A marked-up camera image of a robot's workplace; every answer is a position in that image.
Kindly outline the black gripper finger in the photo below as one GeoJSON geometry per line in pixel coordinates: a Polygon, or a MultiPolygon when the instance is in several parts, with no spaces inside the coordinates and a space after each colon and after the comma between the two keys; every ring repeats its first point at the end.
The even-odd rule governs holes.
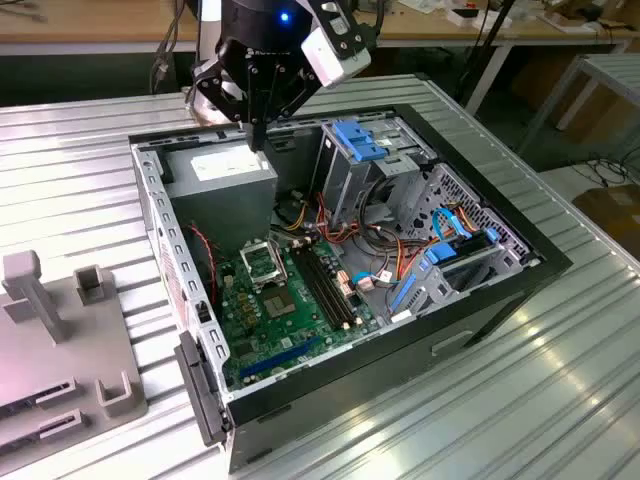
{"type": "Polygon", "coordinates": [[[320,87],[306,67],[272,67],[259,74],[259,150],[264,149],[268,126],[291,117],[320,87]]]}
{"type": "Polygon", "coordinates": [[[252,114],[249,95],[218,60],[192,70],[192,111],[202,124],[239,123],[251,151],[262,150],[262,120],[252,114]]]}

